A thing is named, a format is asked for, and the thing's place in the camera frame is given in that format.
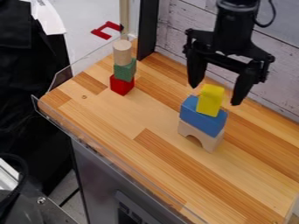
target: black metal frame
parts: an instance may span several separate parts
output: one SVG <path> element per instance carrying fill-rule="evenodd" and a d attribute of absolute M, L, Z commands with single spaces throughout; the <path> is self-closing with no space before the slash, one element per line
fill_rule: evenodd
<path fill-rule="evenodd" d="M 142 0 L 138 33 L 137 59 L 143 60 L 155 51 L 159 0 Z"/>

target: beige cylinder block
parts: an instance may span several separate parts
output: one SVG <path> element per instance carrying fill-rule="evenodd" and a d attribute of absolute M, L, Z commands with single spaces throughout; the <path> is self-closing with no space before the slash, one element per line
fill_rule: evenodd
<path fill-rule="evenodd" d="M 132 61 L 132 44 L 127 40 L 116 41 L 113 45 L 115 64 L 118 66 L 127 66 Z"/>

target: beige arch block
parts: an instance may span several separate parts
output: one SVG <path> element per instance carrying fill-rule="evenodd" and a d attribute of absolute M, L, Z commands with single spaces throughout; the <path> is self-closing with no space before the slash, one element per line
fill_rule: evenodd
<path fill-rule="evenodd" d="M 225 133 L 223 129 L 216 137 L 208 136 L 205 132 L 194 128 L 189 123 L 182 120 L 179 121 L 177 131 L 178 134 L 182 135 L 183 137 L 196 137 L 202 143 L 203 148 L 210 153 L 213 153 L 217 149 Z"/>

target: wooden table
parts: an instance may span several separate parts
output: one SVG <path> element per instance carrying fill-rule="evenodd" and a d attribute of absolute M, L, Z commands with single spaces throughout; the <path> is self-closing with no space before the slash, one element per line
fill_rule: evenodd
<path fill-rule="evenodd" d="M 46 94 L 39 107 L 163 189 L 173 199 L 118 164 L 191 221 L 198 222 L 190 211 L 209 223 L 283 223 L 299 193 L 298 124 L 250 100 L 232 107 L 227 90 L 225 140 L 209 154 L 177 133 L 180 104 L 198 93 L 187 87 L 185 66 L 153 53 L 138 62 L 136 87 L 122 97 L 109 89 L 113 64 L 106 57 Z"/>

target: floor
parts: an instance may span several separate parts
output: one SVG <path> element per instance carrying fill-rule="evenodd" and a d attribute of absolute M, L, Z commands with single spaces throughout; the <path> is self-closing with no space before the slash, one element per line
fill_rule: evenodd
<path fill-rule="evenodd" d="M 90 31 L 107 21 L 119 23 L 119 0 L 50 0 L 60 14 L 67 30 L 66 45 L 71 63 L 81 59 L 107 41 L 94 36 Z M 105 30 L 117 36 L 118 32 Z M 50 195 L 79 224 L 86 224 L 78 183 L 71 171 Z"/>

